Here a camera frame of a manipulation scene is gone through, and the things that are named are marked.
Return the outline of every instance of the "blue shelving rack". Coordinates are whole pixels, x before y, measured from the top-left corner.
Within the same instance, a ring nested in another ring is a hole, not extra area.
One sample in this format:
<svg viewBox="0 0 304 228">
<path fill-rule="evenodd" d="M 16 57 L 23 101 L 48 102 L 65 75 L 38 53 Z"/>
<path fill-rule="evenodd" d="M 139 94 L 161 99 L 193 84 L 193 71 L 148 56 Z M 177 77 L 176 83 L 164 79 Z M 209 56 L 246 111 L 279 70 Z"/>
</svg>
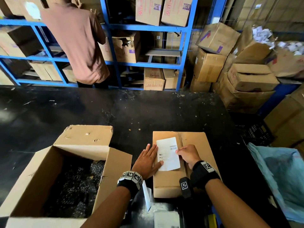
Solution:
<svg viewBox="0 0 304 228">
<path fill-rule="evenodd" d="M 153 67 L 153 68 L 164 68 L 164 69 L 177 69 L 179 73 L 183 73 L 184 64 L 186 61 L 187 50 L 190 43 L 191 33 L 192 33 L 192 26 L 193 20 L 195 16 L 196 6 L 198 0 L 192 1 L 191 10 L 189 13 L 189 20 L 188 25 L 186 27 L 179 27 L 179 26 L 153 26 L 153 25 L 124 25 L 124 24 L 110 24 L 108 18 L 108 11 L 106 7 L 105 0 L 100 0 L 101 7 L 105 19 L 105 24 L 102 24 L 104 30 L 107 31 L 108 40 L 110 44 L 110 49 L 113 55 L 113 61 L 106 61 L 107 65 L 114 65 L 116 76 L 118 80 L 118 87 L 116 88 L 126 88 L 126 89 L 136 89 L 142 90 L 143 88 L 132 88 L 132 87 L 123 87 L 121 84 L 120 79 L 120 72 L 118 66 L 137 66 L 137 67 Z M 217 23 L 219 22 L 222 13 L 224 11 L 226 0 L 213 0 L 212 8 L 209 14 L 208 23 Z M 17 85 L 21 85 L 22 83 L 27 84 L 40 84 L 40 85 L 52 85 L 52 86 L 63 86 L 63 87 L 77 87 L 76 83 L 68 82 L 66 76 L 64 75 L 63 71 L 58 68 L 56 62 L 69 62 L 67 58 L 56 57 L 50 50 L 49 46 L 47 45 L 43 35 L 39 27 L 46 26 L 42 22 L 28 22 L 26 20 L 15 20 L 15 19 L 1 19 L 0 25 L 27 25 L 31 26 L 33 31 L 35 32 L 37 38 L 39 39 L 41 45 L 43 46 L 47 56 L 29 56 L 29 57 L 11 57 L 11 56 L 0 56 L 0 65 L 2 68 L 8 73 L 8 75 L 16 82 Z M 163 63 L 153 63 L 150 57 L 148 62 L 137 62 L 137 63 L 122 63 L 117 62 L 114 46 L 112 42 L 112 34 L 111 30 L 113 29 L 120 29 L 120 30 L 132 30 L 132 31 L 158 31 L 158 32 L 178 32 L 181 33 L 181 42 L 179 51 L 181 51 L 181 57 L 178 60 L 177 64 L 163 64 Z M 62 81 L 44 81 L 44 80 L 28 80 L 28 79 L 17 79 L 13 75 L 13 73 L 9 70 L 7 65 L 3 62 L 1 58 L 9 58 L 9 59 L 24 59 L 24 60 L 38 60 L 38 61 L 50 61 L 54 65 L 55 69 L 59 73 Z M 179 90 L 179 86 L 181 83 L 182 75 L 178 76 L 177 88 L 176 91 Z"/>
</svg>

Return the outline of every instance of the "blue plastic bag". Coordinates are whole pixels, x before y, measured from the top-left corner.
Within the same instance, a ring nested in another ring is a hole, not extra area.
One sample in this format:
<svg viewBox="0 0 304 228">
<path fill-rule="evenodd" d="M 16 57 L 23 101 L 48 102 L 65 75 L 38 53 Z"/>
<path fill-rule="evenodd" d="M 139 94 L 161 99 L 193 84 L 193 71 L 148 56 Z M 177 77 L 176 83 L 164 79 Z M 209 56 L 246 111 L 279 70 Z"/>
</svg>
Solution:
<svg viewBox="0 0 304 228">
<path fill-rule="evenodd" d="M 304 161 L 297 149 L 248 144 L 287 220 L 304 223 Z"/>
</svg>

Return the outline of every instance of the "black basket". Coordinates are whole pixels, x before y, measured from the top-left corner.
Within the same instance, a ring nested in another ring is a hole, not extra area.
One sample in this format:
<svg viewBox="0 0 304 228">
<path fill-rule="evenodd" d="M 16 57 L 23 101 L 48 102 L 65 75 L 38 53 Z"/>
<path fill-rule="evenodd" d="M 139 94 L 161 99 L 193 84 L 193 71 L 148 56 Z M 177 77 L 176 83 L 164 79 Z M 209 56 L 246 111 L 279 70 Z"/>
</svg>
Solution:
<svg viewBox="0 0 304 228">
<path fill-rule="evenodd" d="M 259 115 L 230 113 L 230 116 L 246 145 L 251 142 L 256 146 L 268 146 L 274 141 L 275 137 Z"/>
</svg>

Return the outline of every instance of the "black table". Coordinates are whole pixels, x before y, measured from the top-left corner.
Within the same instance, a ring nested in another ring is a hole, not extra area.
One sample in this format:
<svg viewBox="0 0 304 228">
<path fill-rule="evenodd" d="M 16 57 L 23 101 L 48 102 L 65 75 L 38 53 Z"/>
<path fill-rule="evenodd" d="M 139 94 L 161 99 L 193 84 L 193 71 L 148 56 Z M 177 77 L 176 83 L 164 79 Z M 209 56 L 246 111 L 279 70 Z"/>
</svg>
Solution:
<svg viewBox="0 0 304 228">
<path fill-rule="evenodd" d="M 69 125 L 111 125 L 110 146 L 133 155 L 152 142 L 153 131 L 205 132 L 223 182 L 271 227 L 288 227 L 249 150 L 218 95 L 165 91 L 55 87 L 0 88 L 0 205 L 33 153 L 54 143 Z M 132 227 L 154 227 L 142 192 L 132 208 Z"/>
</svg>

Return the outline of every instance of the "pink t-shirt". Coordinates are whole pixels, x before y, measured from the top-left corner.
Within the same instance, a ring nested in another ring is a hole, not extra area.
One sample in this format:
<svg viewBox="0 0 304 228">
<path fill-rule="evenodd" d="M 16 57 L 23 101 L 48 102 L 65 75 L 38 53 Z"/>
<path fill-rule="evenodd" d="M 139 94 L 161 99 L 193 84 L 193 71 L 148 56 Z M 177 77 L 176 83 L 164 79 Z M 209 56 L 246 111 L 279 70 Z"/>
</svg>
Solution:
<svg viewBox="0 0 304 228">
<path fill-rule="evenodd" d="M 42 21 L 66 53 L 76 79 L 83 84 L 104 81 L 110 72 L 98 45 L 105 44 L 105 33 L 96 16 L 72 3 L 49 6 L 41 11 Z"/>
</svg>

